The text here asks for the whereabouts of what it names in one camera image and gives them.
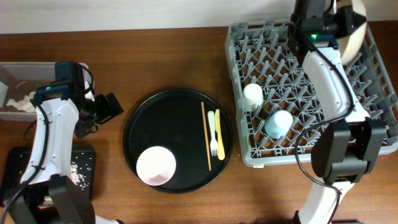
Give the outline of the rice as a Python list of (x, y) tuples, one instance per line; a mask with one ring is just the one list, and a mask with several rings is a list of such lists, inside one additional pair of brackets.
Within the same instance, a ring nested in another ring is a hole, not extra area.
[(71, 179), (81, 190), (89, 190), (93, 177), (94, 159), (89, 152), (73, 151)]

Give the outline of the white plastic fork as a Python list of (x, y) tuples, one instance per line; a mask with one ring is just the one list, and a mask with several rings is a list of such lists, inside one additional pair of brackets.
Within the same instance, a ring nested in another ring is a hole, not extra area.
[(207, 113), (208, 115), (208, 124), (210, 127), (210, 150), (211, 150), (211, 155), (212, 156), (217, 156), (218, 155), (218, 142), (216, 140), (215, 136), (215, 113), (213, 111), (209, 111)]

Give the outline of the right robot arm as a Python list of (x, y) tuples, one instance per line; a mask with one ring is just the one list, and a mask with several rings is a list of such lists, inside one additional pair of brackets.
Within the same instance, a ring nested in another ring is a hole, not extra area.
[(298, 0), (289, 47), (309, 77), (324, 120), (311, 150), (312, 188), (294, 223), (331, 223), (345, 194), (376, 163), (386, 130), (358, 100), (344, 66), (358, 54), (367, 28), (362, 1)]

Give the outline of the large white tissue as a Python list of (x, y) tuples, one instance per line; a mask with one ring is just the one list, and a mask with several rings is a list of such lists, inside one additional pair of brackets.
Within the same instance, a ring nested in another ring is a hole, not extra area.
[(35, 107), (30, 102), (33, 99), (34, 95), (35, 95), (35, 92), (32, 91), (28, 95), (25, 95), (23, 100), (15, 101), (13, 99), (9, 99), (8, 102), (6, 103), (6, 105), (13, 106), (17, 110), (20, 110), (20, 111), (25, 111), (28, 113), (35, 113)]

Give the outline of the beige plate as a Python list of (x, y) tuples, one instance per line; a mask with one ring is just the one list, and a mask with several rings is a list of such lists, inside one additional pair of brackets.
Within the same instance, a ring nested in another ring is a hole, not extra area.
[[(366, 7), (362, 0), (341, 0), (336, 3), (336, 8), (353, 6), (353, 11), (367, 18)], [(366, 34), (367, 22), (359, 26), (350, 36), (337, 40), (343, 65), (352, 61), (359, 52)]]

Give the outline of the blue cup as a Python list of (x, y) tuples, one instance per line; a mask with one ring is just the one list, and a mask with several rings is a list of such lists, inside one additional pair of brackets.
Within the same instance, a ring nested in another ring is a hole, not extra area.
[(293, 123), (293, 116), (285, 110), (275, 112), (266, 121), (264, 130), (268, 136), (279, 139), (285, 136)]

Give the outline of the white cup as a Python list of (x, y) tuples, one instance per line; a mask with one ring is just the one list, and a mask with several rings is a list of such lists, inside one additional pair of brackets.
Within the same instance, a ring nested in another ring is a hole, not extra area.
[(264, 100), (262, 88), (256, 83), (250, 83), (244, 87), (243, 97), (245, 109), (249, 112), (256, 111), (262, 106)]

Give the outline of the pink bowl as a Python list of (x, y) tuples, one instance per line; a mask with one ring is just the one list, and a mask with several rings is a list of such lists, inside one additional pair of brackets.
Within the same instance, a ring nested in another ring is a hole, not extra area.
[(173, 153), (165, 147), (146, 149), (136, 162), (136, 172), (143, 183), (158, 186), (168, 182), (174, 175), (177, 162)]

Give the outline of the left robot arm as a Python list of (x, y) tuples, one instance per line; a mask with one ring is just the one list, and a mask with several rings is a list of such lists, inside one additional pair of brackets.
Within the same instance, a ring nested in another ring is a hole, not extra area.
[(72, 181), (73, 138), (83, 138), (123, 113), (113, 93), (96, 95), (84, 79), (89, 69), (73, 61), (55, 64), (55, 80), (39, 87), (35, 138), (18, 187), (4, 198), (1, 221), (15, 223), (109, 223), (96, 215), (91, 200)]

